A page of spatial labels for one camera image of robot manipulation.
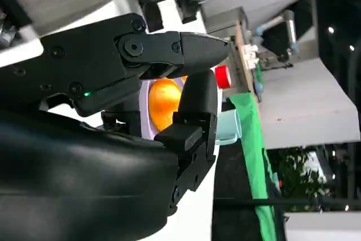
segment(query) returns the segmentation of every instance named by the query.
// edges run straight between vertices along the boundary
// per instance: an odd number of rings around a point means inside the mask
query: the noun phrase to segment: orange fruit
[[[182,91],[177,83],[168,78],[156,80],[148,94],[148,110],[151,120],[159,131],[173,122],[173,112],[178,110]]]

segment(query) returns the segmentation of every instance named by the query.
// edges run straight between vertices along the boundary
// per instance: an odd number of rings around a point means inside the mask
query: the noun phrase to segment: green fabric
[[[235,105],[241,121],[242,147],[252,197],[254,199],[266,199],[268,198],[268,194],[262,152],[265,145],[263,143],[262,129],[257,114],[256,103],[251,93],[234,95],[230,99]],[[265,158],[268,161],[268,174],[272,179],[273,173],[267,154],[265,154]],[[256,214],[259,219],[263,240],[276,241],[273,208],[269,206],[256,207]]]

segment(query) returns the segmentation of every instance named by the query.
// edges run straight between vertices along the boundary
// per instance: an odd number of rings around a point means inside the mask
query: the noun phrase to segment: light blue cup
[[[228,110],[218,115],[216,145],[229,145],[235,143],[242,136],[241,122],[237,110]]]

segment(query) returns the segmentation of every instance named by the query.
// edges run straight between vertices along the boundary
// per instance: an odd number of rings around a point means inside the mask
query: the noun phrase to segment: cable
[[[280,66],[280,67],[272,67],[269,69],[262,69],[261,71],[270,71],[270,70],[278,70],[278,69],[288,69],[288,68],[293,68],[293,64],[292,63],[285,63],[284,66]]]

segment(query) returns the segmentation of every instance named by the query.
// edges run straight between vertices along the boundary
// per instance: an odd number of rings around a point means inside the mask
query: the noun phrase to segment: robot
[[[17,0],[0,3],[17,30],[13,39],[26,41],[21,30],[36,31],[31,16]],[[129,13],[45,35],[42,55],[0,68],[2,239],[139,240],[197,190],[215,162],[210,68],[226,58],[228,44],[196,33],[147,34],[146,27]],[[173,124],[154,141],[142,139],[132,128],[141,81],[185,75]],[[103,111],[104,124],[48,112],[61,103],[80,116]]]

